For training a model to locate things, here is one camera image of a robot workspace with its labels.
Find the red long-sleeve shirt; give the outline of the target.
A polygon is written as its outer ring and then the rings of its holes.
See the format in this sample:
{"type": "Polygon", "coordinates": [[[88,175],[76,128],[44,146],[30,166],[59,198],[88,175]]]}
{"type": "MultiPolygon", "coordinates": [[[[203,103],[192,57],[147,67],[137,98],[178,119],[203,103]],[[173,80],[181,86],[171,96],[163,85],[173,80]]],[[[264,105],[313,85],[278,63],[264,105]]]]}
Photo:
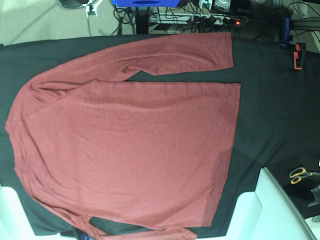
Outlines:
{"type": "Polygon", "coordinates": [[[173,34],[109,47],[34,76],[5,130],[29,196],[97,240],[93,217],[142,226],[118,240],[194,240],[227,179],[241,86],[138,82],[232,68],[228,32],[173,34]]]}

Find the white power strip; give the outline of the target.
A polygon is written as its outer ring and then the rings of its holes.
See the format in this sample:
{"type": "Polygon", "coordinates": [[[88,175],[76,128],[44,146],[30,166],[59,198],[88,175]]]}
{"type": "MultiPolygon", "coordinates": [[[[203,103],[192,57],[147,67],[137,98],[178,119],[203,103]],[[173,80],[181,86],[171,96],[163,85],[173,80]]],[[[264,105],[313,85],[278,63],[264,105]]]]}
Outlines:
{"type": "Polygon", "coordinates": [[[237,26],[240,27],[248,22],[246,17],[229,16],[225,14],[195,14],[195,13],[153,13],[149,18],[153,24],[198,24],[208,23],[217,26],[237,26]]]}

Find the black table cloth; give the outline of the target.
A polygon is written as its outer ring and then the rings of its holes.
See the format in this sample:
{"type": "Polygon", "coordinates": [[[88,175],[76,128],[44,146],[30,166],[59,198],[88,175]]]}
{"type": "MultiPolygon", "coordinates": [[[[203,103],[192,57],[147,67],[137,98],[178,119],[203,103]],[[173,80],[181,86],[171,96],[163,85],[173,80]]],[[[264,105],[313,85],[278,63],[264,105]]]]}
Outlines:
{"type": "MultiPolygon", "coordinates": [[[[144,40],[145,35],[99,36],[44,40],[0,49],[0,123],[4,125],[19,89],[33,76],[69,60],[144,40]]],[[[226,234],[237,198],[253,191],[262,167],[282,185],[301,215],[318,216],[310,207],[311,189],[320,183],[310,177],[292,185],[289,172],[303,166],[319,171],[320,56],[307,52],[301,70],[294,70],[287,48],[243,38],[232,40],[234,67],[212,72],[153,76],[140,72],[135,81],[190,82],[203,80],[241,84],[240,106],[229,172],[210,227],[195,227],[200,238],[226,234]]]]}

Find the blue plastic box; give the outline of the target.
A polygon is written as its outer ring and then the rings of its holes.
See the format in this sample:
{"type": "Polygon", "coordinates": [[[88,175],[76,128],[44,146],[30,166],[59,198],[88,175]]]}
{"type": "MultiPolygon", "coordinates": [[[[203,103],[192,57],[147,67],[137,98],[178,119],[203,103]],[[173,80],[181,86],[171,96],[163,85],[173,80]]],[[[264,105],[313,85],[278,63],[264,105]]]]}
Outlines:
{"type": "Polygon", "coordinates": [[[180,0],[111,0],[117,7],[177,7],[180,0]]]}

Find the blue clamp at bottom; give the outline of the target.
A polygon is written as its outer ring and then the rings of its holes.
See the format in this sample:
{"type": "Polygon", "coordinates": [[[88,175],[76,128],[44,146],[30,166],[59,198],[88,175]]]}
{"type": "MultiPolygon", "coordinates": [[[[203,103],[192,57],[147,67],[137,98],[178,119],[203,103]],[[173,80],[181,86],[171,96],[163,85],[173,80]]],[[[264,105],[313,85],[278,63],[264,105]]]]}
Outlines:
{"type": "Polygon", "coordinates": [[[89,234],[78,228],[73,229],[74,236],[77,240],[94,240],[89,234]]]}

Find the blue clamp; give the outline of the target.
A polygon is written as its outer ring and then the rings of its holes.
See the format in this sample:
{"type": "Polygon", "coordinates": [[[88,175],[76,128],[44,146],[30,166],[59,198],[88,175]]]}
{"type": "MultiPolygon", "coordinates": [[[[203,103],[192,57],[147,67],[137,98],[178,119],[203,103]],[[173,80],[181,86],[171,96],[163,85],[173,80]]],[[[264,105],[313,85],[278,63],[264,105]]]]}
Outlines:
{"type": "Polygon", "coordinates": [[[282,26],[282,37],[278,41],[280,46],[288,46],[290,43],[290,19],[285,17],[282,26]]]}
{"type": "Polygon", "coordinates": [[[89,234],[78,228],[73,229],[74,236],[77,240],[94,240],[89,234]]]}

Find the blue clamp at right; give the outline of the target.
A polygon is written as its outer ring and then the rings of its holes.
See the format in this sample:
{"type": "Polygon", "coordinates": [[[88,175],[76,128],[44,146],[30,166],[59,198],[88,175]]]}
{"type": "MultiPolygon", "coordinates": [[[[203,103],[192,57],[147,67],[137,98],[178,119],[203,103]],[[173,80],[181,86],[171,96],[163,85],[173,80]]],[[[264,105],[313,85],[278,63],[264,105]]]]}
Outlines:
{"type": "Polygon", "coordinates": [[[280,46],[288,46],[290,43],[290,19],[285,17],[282,26],[282,37],[278,41],[280,46]]]}

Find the red and black clamp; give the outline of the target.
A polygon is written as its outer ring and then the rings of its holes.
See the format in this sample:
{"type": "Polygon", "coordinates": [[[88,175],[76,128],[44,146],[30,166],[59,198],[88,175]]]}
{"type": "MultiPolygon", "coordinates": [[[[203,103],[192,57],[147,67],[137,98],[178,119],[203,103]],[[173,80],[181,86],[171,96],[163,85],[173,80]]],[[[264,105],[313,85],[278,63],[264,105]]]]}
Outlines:
{"type": "Polygon", "coordinates": [[[297,42],[295,44],[293,52],[293,65],[295,70],[301,70],[303,68],[306,51],[305,43],[297,42]]]}

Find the black stand post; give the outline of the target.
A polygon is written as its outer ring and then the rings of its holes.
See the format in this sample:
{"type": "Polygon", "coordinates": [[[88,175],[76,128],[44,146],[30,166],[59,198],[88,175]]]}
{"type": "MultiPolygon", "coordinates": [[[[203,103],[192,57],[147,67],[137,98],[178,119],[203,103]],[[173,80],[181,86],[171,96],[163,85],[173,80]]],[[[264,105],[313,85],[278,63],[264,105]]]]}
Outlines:
{"type": "Polygon", "coordinates": [[[135,7],[135,25],[137,35],[146,35],[149,33],[149,19],[151,7],[135,7]]]}

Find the white table frame right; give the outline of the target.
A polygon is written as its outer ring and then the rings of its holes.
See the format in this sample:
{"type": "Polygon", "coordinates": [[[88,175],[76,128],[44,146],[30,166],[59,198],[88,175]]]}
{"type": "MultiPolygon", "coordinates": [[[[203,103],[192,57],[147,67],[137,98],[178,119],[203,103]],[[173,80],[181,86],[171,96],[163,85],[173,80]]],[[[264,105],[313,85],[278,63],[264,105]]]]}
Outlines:
{"type": "Polygon", "coordinates": [[[264,167],[255,190],[238,197],[225,238],[315,240],[316,236],[272,173],[264,167]]]}

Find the yellow-handled scissors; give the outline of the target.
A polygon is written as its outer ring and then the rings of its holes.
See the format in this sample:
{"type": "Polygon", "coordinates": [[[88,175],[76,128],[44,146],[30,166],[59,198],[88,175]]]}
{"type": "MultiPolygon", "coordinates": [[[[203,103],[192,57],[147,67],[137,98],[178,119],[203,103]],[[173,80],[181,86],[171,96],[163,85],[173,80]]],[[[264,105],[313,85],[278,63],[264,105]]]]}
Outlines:
{"type": "Polygon", "coordinates": [[[308,177],[317,177],[318,171],[308,171],[304,167],[298,167],[289,173],[290,184],[295,185],[308,177]]]}

